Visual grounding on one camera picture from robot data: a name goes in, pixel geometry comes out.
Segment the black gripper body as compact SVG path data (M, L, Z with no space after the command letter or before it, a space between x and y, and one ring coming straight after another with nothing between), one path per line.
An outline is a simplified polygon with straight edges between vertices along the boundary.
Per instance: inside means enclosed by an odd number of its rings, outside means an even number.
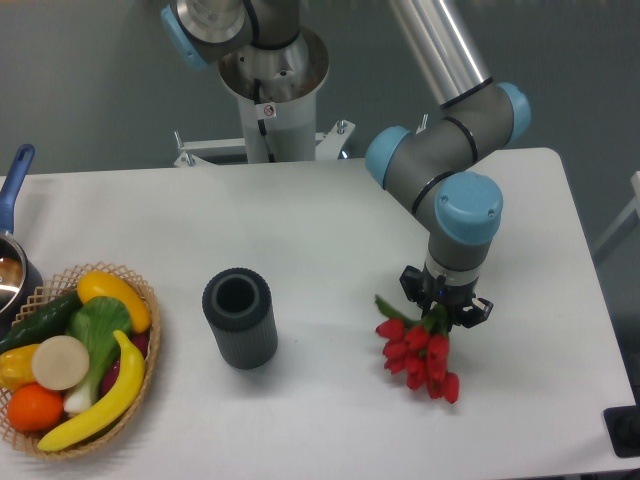
M454 307L465 304L475 296L480 270L480 266L470 270L453 270L444 267L435 259L426 259L423 277L424 290L431 301L428 312L434 304L443 305L448 318L453 320Z

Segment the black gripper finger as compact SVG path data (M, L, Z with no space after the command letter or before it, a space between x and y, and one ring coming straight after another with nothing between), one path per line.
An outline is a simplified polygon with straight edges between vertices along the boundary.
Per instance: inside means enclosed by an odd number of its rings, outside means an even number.
M457 305L453 309L453 324L471 329L485 322L494 308L494 303L473 296L465 304Z
M422 313L427 313L431 301L424 290L423 272L414 266L407 265L400 275L399 282L406 298L415 303Z

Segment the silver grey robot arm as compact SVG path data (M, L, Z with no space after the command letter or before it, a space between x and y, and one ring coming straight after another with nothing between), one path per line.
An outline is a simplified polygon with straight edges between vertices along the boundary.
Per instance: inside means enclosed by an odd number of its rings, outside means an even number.
M471 328L493 308L475 288L503 208L496 183L472 167L517 139L531 109L516 86L492 79L452 2L395 1L391 10L442 115L418 131L382 131L365 165L429 234L423 266L401 275L407 298ZM315 95L328 52L301 24L298 2L171 1L160 17L187 64L217 65L238 101L249 162L319 158Z

